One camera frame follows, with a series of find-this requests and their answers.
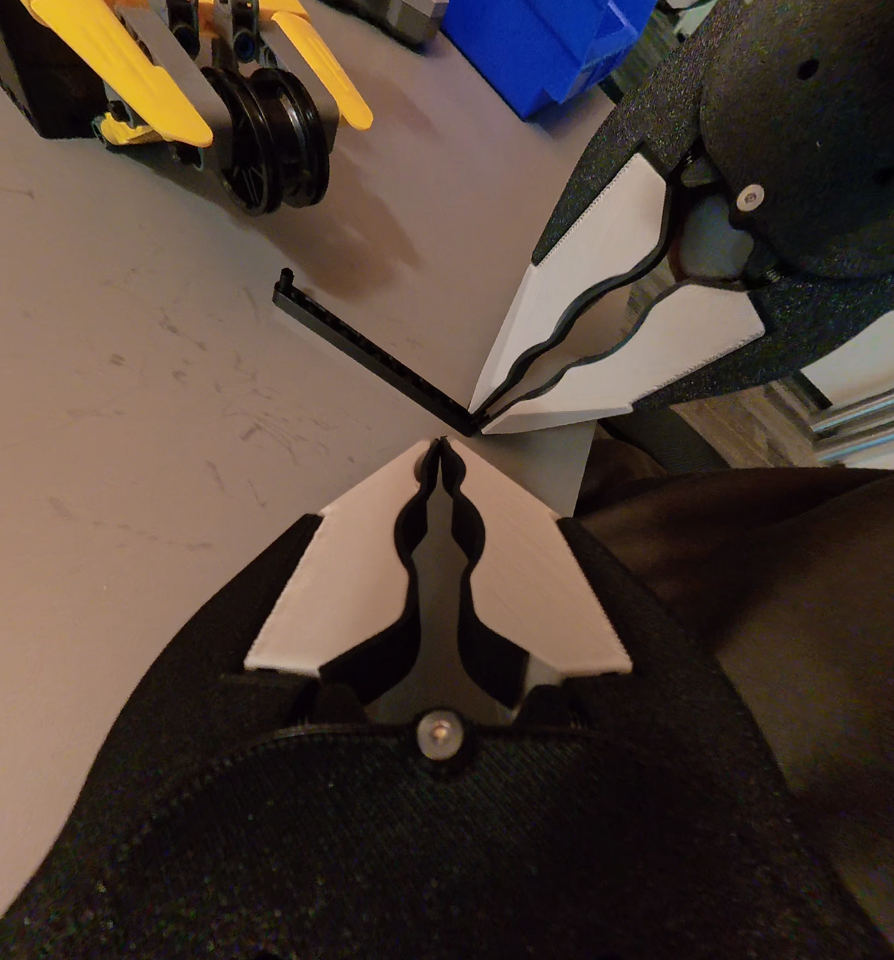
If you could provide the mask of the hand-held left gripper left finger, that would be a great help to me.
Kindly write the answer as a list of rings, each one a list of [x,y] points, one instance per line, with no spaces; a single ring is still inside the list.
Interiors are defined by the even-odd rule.
[[[421,636],[413,553],[438,480],[436,440],[417,442],[318,513],[245,671],[346,685],[361,702],[409,675]]]

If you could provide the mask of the yellow black toy brick vehicle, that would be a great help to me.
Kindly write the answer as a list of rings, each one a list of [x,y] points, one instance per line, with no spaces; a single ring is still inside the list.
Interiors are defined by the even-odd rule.
[[[0,1],[0,87],[42,138],[165,145],[252,215],[317,205],[373,121],[293,1]]]

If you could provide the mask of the person's brown clothing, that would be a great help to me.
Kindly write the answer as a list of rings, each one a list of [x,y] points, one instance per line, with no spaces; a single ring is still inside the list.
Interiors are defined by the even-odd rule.
[[[894,470],[672,474],[597,436],[574,516],[716,655],[894,946]]]

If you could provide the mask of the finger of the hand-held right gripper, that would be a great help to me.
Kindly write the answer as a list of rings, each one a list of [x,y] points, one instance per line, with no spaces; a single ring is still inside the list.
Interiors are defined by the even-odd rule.
[[[664,175],[633,153],[540,263],[527,267],[477,379],[468,407],[475,419],[489,418],[489,407],[587,306],[652,268],[666,234],[667,198]]]
[[[633,403],[761,338],[747,292],[680,283],[658,298],[608,353],[575,363],[548,385],[514,400],[484,426],[516,434],[633,411]]]

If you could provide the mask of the long black holed brick beam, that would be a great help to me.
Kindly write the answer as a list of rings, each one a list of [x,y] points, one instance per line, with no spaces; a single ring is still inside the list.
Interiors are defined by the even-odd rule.
[[[273,288],[272,301],[301,326],[353,359],[396,391],[464,437],[478,434],[485,420],[469,412],[420,374],[369,340],[309,294],[297,288],[295,274],[284,268]]]

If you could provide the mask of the grey mesh office chair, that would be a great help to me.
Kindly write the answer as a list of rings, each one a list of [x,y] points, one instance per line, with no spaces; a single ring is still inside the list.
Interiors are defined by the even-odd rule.
[[[702,474],[729,467],[718,451],[672,409],[601,418],[612,438],[643,451],[668,474]]]

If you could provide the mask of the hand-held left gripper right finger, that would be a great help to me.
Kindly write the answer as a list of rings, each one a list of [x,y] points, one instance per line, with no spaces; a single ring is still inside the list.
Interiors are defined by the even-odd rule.
[[[473,683],[516,714],[534,688],[632,673],[561,516],[456,439],[441,440],[441,481],[466,560],[457,651]]]

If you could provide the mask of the blue plastic bin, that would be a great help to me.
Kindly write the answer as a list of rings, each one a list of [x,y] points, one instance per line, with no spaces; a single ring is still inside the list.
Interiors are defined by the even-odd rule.
[[[597,86],[655,1],[450,1],[441,31],[520,119]]]

